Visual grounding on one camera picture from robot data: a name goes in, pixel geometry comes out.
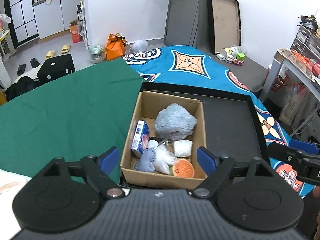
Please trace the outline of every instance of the orange cardboard box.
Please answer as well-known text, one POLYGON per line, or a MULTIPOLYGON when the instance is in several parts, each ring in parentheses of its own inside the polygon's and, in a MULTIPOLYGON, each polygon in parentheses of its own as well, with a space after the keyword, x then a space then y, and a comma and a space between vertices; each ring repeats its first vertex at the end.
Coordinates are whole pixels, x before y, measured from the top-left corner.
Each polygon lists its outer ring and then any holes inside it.
POLYGON ((71 33, 71 38, 73 43, 80 42, 82 40, 81 35, 79 34, 78 30, 78 21, 74 20, 70 23, 69 27, 70 33, 71 33))

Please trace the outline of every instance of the screw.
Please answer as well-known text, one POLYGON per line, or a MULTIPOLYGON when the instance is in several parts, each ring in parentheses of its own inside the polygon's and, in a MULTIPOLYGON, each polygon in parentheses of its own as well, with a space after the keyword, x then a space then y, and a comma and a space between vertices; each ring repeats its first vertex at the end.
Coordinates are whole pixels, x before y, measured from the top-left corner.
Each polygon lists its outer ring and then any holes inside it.
POLYGON ((156 193, 155 193, 155 196, 156 196, 156 197, 162 197, 162 196, 163 196, 163 193, 160 192, 160 191, 159 191, 159 192, 156 192, 156 193))
POLYGON ((198 197, 206 197, 210 194, 210 191, 206 188, 197 188, 193 193, 198 197))
POLYGON ((111 189, 108 189, 107 195, 109 197, 119 197, 122 195, 122 192, 123 191, 119 188, 111 188, 111 189))

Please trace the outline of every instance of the blue snack box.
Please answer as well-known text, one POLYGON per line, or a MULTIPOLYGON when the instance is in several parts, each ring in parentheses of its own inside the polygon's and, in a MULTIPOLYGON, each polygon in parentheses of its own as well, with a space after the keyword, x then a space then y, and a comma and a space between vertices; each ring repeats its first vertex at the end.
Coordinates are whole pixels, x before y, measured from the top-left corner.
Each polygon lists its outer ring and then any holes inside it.
POLYGON ((131 150, 140 158, 144 150, 147 149, 149 140, 149 127, 145 121, 138 121, 136 131, 133 136, 131 150))

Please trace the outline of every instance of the green cloth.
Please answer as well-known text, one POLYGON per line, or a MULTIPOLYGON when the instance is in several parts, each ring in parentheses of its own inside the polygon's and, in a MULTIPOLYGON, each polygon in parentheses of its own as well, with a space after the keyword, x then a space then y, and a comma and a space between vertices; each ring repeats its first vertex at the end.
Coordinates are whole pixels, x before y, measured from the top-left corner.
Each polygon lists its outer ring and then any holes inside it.
MULTIPOLYGON (((51 81, 0 107, 0 169, 33 177, 66 161, 122 153, 143 79, 123 59, 51 81)), ((120 159, 110 178, 118 183, 120 159)))

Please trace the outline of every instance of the door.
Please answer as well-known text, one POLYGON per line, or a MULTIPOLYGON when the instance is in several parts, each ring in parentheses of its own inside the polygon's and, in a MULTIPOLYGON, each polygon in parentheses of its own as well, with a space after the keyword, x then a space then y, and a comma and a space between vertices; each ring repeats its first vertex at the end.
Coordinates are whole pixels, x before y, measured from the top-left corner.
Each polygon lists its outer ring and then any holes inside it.
POLYGON ((8 26, 15 48, 38 36, 32 0, 4 0, 4 6, 12 19, 8 26))
POLYGON ((50 4, 41 3, 33 9, 40 39, 64 31, 60 0, 52 0, 50 4))
POLYGON ((63 17, 64 29, 68 30, 70 22, 78 19, 78 8, 81 0, 61 0, 61 10, 63 17))
POLYGON ((196 44, 199 0, 170 0, 164 43, 196 44))

